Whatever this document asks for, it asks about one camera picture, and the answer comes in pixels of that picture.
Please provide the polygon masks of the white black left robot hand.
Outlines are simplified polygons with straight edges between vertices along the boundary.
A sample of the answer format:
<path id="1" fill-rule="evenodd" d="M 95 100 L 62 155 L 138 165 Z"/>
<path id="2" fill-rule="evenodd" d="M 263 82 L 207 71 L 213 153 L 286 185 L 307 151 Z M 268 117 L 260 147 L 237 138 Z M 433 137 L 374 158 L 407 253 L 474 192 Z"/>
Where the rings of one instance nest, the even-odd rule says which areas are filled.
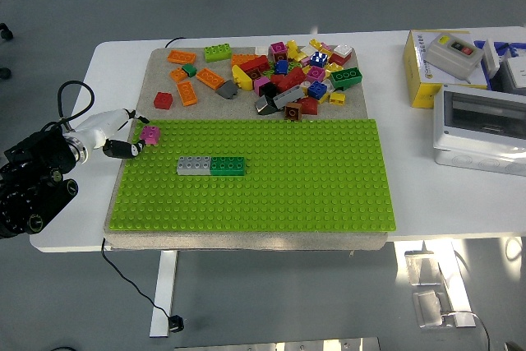
<path id="1" fill-rule="evenodd" d="M 117 109 L 88 117 L 67 137 L 71 145 L 79 152 L 78 161 L 85 163 L 93 150 L 102 148 L 107 140 L 132 119 L 138 119 L 144 124 L 150 122 L 136 110 L 126 109 Z"/>

